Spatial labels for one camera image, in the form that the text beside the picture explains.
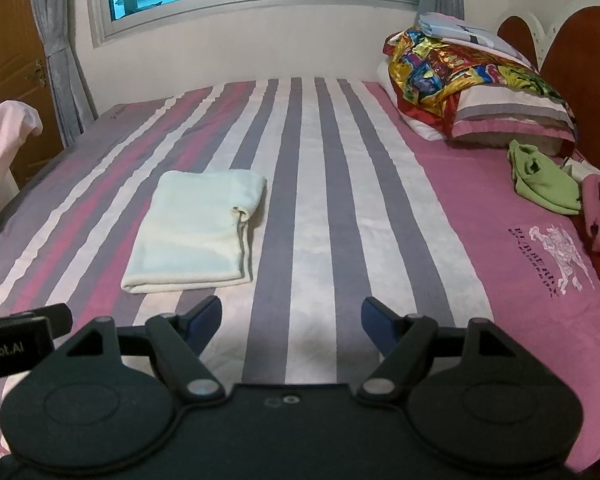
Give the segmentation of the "striped pink pillow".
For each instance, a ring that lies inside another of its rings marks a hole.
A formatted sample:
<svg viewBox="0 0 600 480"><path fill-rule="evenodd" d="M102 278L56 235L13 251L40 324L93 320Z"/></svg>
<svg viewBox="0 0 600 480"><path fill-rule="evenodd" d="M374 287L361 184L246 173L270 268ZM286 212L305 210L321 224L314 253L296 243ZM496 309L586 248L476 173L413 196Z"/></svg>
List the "striped pink pillow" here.
<svg viewBox="0 0 600 480"><path fill-rule="evenodd" d="M515 140L550 156L569 153L576 145L574 123L564 104L497 86L460 92L451 139L489 148L507 148Z"/></svg>

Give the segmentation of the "light blue folded cloth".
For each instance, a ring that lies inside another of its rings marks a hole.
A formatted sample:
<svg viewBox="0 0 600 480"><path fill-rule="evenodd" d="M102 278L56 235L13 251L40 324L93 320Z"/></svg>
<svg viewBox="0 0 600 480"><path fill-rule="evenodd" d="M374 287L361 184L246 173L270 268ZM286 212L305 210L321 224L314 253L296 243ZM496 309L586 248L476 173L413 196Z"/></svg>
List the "light blue folded cloth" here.
<svg viewBox="0 0 600 480"><path fill-rule="evenodd" d="M472 26L454 16L427 12L419 15L416 25L429 37L463 46L479 46L488 52L505 54L527 67L532 66L528 58L493 32Z"/></svg>

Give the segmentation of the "dark wood white headboard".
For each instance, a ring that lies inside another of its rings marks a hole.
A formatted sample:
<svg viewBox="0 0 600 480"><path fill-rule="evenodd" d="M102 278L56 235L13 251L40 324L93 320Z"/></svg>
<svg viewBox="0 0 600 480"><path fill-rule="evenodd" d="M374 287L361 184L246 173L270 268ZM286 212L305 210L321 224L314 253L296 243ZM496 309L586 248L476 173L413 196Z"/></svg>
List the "dark wood white headboard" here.
<svg viewBox="0 0 600 480"><path fill-rule="evenodd" d="M548 27L529 11L509 10L500 18L498 36L568 102L578 151L600 170L600 0L574 0Z"/></svg>

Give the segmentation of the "white knit sweater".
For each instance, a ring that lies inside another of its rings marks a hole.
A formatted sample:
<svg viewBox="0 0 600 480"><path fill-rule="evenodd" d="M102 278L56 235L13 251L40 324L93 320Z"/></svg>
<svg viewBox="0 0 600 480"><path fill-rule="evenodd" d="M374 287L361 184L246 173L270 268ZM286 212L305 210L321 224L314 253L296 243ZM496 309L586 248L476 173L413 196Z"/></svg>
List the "white knit sweater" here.
<svg viewBox="0 0 600 480"><path fill-rule="evenodd" d="M249 222L265 185L264 177L245 169L163 174L140 222L121 288L154 294L249 283Z"/></svg>

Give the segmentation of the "pink grey striped bedspread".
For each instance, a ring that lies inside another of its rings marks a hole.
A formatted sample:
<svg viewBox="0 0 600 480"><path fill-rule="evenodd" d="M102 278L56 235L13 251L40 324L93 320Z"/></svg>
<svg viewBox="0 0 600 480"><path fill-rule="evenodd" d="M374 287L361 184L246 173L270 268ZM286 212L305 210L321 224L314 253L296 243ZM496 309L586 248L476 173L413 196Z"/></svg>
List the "pink grey striped bedspread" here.
<svg viewBox="0 0 600 480"><path fill-rule="evenodd" d="M68 304L140 324L201 292L121 287L159 178L249 169L266 189L253 280L220 290L204 352L222 382L358 382L373 296L441 325L492 318L573 388L570 466L600 458L600 279L573 223L517 195L506 151L422 140L377 84L234 82L121 104L4 210L0 315Z"/></svg>

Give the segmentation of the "green garment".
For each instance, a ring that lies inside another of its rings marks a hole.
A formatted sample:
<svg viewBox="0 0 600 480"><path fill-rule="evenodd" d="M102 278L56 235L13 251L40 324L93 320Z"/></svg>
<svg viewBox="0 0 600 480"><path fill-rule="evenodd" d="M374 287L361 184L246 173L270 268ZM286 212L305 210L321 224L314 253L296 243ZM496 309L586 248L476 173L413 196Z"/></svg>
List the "green garment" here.
<svg viewBox="0 0 600 480"><path fill-rule="evenodd" d="M519 196L556 214L580 214L582 203L579 183L536 146L511 140L507 159Z"/></svg>

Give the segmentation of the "grey left curtain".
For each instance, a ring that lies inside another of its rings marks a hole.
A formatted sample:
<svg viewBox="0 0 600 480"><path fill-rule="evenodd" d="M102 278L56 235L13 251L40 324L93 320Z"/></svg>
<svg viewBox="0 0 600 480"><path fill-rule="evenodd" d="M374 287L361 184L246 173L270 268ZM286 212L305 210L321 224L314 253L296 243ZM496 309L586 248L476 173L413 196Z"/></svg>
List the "grey left curtain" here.
<svg viewBox="0 0 600 480"><path fill-rule="evenodd" d="M94 122L69 35L69 0L30 0L43 46L60 140L68 148Z"/></svg>

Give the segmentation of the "wooden door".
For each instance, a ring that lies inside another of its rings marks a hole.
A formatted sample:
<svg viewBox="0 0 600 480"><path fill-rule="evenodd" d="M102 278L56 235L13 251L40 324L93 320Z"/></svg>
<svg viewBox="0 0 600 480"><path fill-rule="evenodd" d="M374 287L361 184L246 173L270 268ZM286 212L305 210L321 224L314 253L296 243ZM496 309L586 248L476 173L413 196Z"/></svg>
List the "wooden door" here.
<svg viewBox="0 0 600 480"><path fill-rule="evenodd" d="M30 0L0 0L0 103L7 100L34 107L43 124L43 131L27 138L10 166L22 188L64 149Z"/></svg>

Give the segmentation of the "colourful satin cloth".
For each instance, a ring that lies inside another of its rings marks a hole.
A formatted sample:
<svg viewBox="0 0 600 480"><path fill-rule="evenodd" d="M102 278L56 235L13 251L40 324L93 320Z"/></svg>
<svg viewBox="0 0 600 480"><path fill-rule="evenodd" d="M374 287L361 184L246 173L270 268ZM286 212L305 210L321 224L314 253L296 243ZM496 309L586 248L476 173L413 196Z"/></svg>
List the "colourful satin cloth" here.
<svg viewBox="0 0 600 480"><path fill-rule="evenodd" d="M428 37L417 26L388 37L382 52L404 99L434 116L445 136L451 135L460 92L480 84L562 99L536 70L501 55Z"/></svg>

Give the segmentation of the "pink garment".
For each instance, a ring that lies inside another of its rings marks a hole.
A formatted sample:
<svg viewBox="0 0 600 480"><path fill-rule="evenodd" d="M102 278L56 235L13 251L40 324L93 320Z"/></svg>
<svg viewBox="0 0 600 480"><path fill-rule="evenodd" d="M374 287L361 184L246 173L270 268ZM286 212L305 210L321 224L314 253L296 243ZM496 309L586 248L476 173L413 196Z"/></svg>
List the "pink garment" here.
<svg viewBox="0 0 600 480"><path fill-rule="evenodd" d="M589 174L581 183L585 231L594 252L600 252L600 176Z"/></svg>

